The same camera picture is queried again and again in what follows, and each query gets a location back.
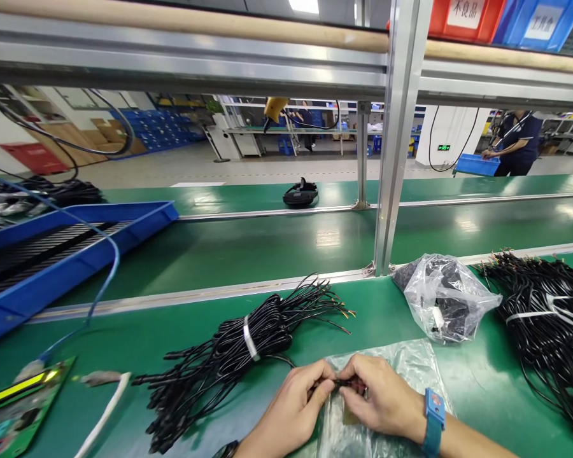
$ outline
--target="person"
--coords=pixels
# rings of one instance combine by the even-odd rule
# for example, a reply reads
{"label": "person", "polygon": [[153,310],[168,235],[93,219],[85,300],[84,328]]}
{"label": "person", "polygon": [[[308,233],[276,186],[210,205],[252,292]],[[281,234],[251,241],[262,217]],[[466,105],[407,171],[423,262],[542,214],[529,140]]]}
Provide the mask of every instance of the person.
{"label": "person", "polygon": [[[536,161],[542,121],[527,114],[524,110],[507,114],[493,148],[482,153],[482,159],[499,158],[500,164],[495,176],[524,176]],[[501,149],[494,151],[499,143]]]}
{"label": "person", "polygon": [[[306,101],[302,101],[301,104],[303,106],[308,106],[308,102]],[[304,128],[310,128],[309,126],[313,125],[312,112],[308,108],[303,108],[301,110],[296,111],[295,116],[298,117],[302,123],[307,124],[307,126],[303,126]],[[302,136],[304,138],[304,147],[311,153],[312,148],[316,146],[316,144],[314,143],[316,136],[313,134],[306,134]]]}
{"label": "person", "polygon": [[[358,376],[367,386],[366,398],[342,386],[340,395],[351,412],[368,428],[402,436],[418,444],[425,440],[425,399],[380,357],[353,355],[338,375],[320,360],[293,369],[259,423],[237,445],[233,458],[283,458],[303,446],[316,426],[318,414],[336,380]],[[444,458],[514,457],[512,453],[446,413],[439,454]]]}

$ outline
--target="hand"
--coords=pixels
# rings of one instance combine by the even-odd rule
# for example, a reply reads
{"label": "hand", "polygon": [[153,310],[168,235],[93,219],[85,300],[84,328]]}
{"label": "hand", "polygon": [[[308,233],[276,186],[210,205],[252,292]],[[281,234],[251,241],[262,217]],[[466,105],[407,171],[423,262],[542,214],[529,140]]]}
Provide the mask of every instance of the hand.
{"label": "hand", "polygon": [[425,401],[380,357],[355,354],[339,374],[341,380],[358,375],[367,386],[363,398],[349,387],[339,389],[350,411],[369,429],[423,443],[427,428]]}
{"label": "hand", "polygon": [[490,149],[485,149],[482,152],[482,159],[483,160],[487,160],[487,159],[497,157],[497,156],[498,156],[498,154],[496,154],[496,152],[494,152],[494,151],[491,151]]}
{"label": "hand", "polygon": [[335,388],[336,374],[324,359],[293,369],[234,458],[283,458],[305,444],[321,407]]}

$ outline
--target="green circuit board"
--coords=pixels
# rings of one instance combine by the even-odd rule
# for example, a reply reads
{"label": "green circuit board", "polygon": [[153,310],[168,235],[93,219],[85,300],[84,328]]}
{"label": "green circuit board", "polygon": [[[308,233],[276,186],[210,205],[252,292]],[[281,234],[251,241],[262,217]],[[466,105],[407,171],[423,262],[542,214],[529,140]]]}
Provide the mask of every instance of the green circuit board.
{"label": "green circuit board", "polygon": [[74,364],[72,357],[0,391],[0,458],[23,454]]}

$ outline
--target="cable tie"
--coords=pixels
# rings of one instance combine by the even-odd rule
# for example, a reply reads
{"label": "cable tie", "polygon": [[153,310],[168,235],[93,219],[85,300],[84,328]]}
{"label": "cable tie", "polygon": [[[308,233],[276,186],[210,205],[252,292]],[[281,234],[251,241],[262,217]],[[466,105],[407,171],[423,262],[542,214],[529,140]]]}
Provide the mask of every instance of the cable tie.
{"label": "cable tie", "polygon": [[505,324],[509,323],[513,319],[531,318],[531,317],[543,316],[543,315],[556,315],[562,321],[569,323],[571,326],[573,326],[573,320],[569,319],[569,318],[573,318],[573,313],[569,312],[568,310],[561,309],[560,307],[557,307],[556,305],[554,305],[554,301],[556,299],[573,299],[573,297],[571,297],[571,296],[552,296],[552,295],[546,294],[546,298],[548,301],[548,309],[549,310],[543,310],[540,312],[524,312],[524,313],[519,313],[519,314],[513,314],[512,316],[508,317],[505,320]]}
{"label": "cable tie", "polygon": [[250,357],[253,359],[253,361],[257,362],[259,359],[261,359],[259,358],[257,348],[255,347],[253,338],[250,335],[250,330],[248,329],[248,315],[244,317],[244,341],[246,342],[248,352],[250,353]]}

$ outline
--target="blue cable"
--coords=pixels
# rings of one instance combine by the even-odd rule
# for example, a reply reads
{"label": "blue cable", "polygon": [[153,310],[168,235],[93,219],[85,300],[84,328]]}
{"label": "blue cable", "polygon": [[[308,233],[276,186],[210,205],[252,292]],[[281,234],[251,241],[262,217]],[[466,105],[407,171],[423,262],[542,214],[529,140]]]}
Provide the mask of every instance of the blue cable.
{"label": "blue cable", "polygon": [[44,363],[46,363],[50,358],[51,358],[51,353],[53,352],[53,350],[60,345],[63,341],[67,340],[68,338],[72,337],[74,334],[77,334],[78,332],[84,330],[85,328],[89,327],[89,323],[91,322],[91,317],[94,314],[94,310],[96,309],[96,306],[98,304],[98,302],[100,302],[100,300],[102,299],[102,296],[104,296],[104,292],[106,291],[106,288],[108,288],[108,285],[110,285],[110,282],[113,280],[113,278],[115,277],[115,274],[117,273],[117,269],[119,268],[119,262],[121,260],[121,253],[119,251],[119,247],[117,246],[117,244],[115,243],[115,241],[113,239],[111,239],[110,235],[108,235],[106,232],[98,229],[97,227],[95,227],[94,225],[91,225],[90,223],[88,223],[87,221],[79,218],[78,216],[73,215],[72,213],[70,213],[69,211],[64,210],[63,208],[58,207],[57,205],[55,205],[53,202],[51,202],[48,199],[45,199],[43,197],[40,197],[39,195],[33,193],[30,190],[25,189],[23,186],[19,186],[18,184],[15,183],[11,183],[8,180],[2,179],[0,178],[0,183],[6,184],[8,186],[12,186],[15,189],[24,192],[28,195],[30,195],[31,197],[34,197],[35,199],[39,200],[40,202],[42,202],[43,204],[57,210],[60,211],[61,213],[67,214],[70,218],[74,218],[75,220],[79,221],[80,223],[84,224],[85,226],[89,227],[91,230],[97,232],[99,235],[101,235],[102,237],[104,237],[106,240],[108,240],[108,242],[110,242],[110,244],[113,246],[113,249],[115,250],[115,260],[113,261],[113,266],[110,269],[110,273],[108,274],[108,276],[106,277],[106,280],[104,280],[104,284],[102,285],[102,287],[100,288],[100,290],[97,292],[97,294],[95,295],[95,299],[91,304],[91,307],[89,307],[89,311],[87,312],[87,317],[85,318],[85,321],[83,322],[83,326],[81,326],[80,328],[72,331],[69,334],[66,334],[65,336],[63,336],[61,339],[59,339],[57,342],[55,342],[53,345],[51,345],[49,348],[47,348],[47,350],[45,350],[44,352],[41,353],[41,355],[38,357],[38,359]]}

